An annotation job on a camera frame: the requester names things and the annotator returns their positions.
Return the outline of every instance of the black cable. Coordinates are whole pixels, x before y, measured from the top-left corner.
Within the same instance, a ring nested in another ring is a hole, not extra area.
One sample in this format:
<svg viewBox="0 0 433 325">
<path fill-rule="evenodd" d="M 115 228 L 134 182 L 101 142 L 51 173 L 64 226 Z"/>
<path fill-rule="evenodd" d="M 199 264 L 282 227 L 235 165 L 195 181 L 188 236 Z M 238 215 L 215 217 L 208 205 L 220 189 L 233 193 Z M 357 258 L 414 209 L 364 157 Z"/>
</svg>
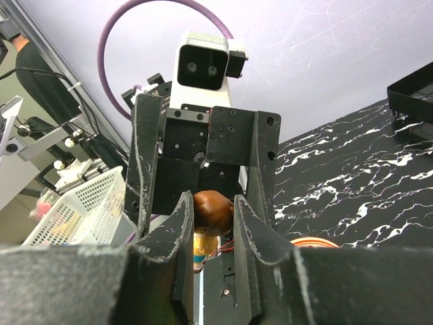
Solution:
<svg viewBox="0 0 433 325">
<path fill-rule="evenodd" d="M 45 71 L 45 70 L 39 70 L 39 69 L 30 69 L 30 68 L 25 68 L 23 66 L 14 68 L 14 69 L 6 72 L 2 76 L 0 76 L 0 81 L 3 80 L 3 79 L 5 79 L 5 78 L 7 78 L 7 77 L 9 77 L 9 76 L 11 76 L 16 71 L 20 71 L 20 70 L 29 71 L 30 73 L 41 74 L 41 75 L 45 75 L 45 76 L 55 76 L 55 77 L 57 77 L 57 78 L 59 78 L 61 80 L 64 80 L 69 85 L 69 87 L 71 87 L 71 88 L 74 87 L 74 85 L 70 82 L 70 80 L 64 74 L 61 74 L 61 73 L 58 73 L 58 72 L 54 72 L 54 71 Z M 74 90 L 75 94 L 78 97 L 78 103 L 83 108 L 83 111 L 84 111 L 87 119 L 89 120 L 89 123 L 90 123 L 90 125 L 91 125 L 91 127 L 93 129 L 93 132 L 98 132 L 100 134 L 100 136 L 102 137 L 102 139 L 104 139 L 103 143 L 106 143 L 107 145 L 112 146 L 115 149 L 115 151 L 121 153 L 124 156 L 124 158 L 129 159 L 128 155 L 127 155 L 127 153 L 125 151 L 123 151 L 120 147 L 118 147 L 116 144 L 114 144 L 113 142 L 111 142 L 109 139 L 107 139 L 107 137 L 105 135 L 102 134 L 101 129 L 99 128 L 99 125 L 97 123 L 97 119 L 96 119 L 95 113 L 88 106 L 84 105 L 85 101 L 84 101 L 83 97 L 81 96 L 81 94 L 75 88 L 73 90 Z"/>
</svg>

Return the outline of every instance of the black marble table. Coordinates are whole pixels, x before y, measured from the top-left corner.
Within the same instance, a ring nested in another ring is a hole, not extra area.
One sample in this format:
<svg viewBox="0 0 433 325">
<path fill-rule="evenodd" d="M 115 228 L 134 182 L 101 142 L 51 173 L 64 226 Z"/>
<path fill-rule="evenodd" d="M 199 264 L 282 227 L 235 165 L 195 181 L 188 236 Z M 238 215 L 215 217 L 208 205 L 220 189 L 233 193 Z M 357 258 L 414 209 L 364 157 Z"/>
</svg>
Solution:
<svg viewBox="0 0 433 325">
<path fill-rule="evenodd" d="M 277 231 L 342 246 L 433 246 L 428 125 L 395 121 L 387 101 L 280 145 Z"/>
</svg>

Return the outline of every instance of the camera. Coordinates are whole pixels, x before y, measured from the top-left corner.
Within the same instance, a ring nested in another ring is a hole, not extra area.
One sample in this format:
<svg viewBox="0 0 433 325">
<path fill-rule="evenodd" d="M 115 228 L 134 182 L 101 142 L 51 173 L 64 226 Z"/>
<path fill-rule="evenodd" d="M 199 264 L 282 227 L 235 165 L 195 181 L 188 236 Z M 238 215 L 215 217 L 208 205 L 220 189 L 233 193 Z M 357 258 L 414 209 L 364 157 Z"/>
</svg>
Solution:
<svg viewBox="0 0 433 325">
<path fill-rule="evenodd" d="M 219 90 L 229 63 L 225 38 L 189 32 L 179 49 L 177 81 L 182 86 Z"/>
</svg>

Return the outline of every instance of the brown ball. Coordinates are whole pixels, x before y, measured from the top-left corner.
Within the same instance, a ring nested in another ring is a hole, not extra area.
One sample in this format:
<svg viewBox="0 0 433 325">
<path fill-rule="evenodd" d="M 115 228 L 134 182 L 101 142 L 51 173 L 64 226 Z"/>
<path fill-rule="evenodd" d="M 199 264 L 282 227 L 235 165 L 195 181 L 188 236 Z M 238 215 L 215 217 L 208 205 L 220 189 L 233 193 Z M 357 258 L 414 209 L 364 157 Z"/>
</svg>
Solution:
<svg viewBox="0 0 433 325">
<path fill-rule="evenodd" d="M 217 191 L 194 195 L 194 232 L 205 236 L 223 236 L 233 226 L 233 203 Z"/>
</svg>

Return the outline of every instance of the white plastic basket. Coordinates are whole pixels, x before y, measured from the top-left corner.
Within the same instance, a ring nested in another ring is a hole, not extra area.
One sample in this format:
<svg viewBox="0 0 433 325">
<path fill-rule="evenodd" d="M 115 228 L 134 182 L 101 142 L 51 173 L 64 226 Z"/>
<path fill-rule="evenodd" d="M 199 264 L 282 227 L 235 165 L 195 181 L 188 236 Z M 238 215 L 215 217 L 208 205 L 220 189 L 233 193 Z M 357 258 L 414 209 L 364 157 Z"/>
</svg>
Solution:
<svg viewBox="0 0 433 325">
<path fill-rule="evenodd" d="M 116 167 L 66 192 L 23 245 L 110 244 L 123 214 L 121 173 Z"/>
</svg>

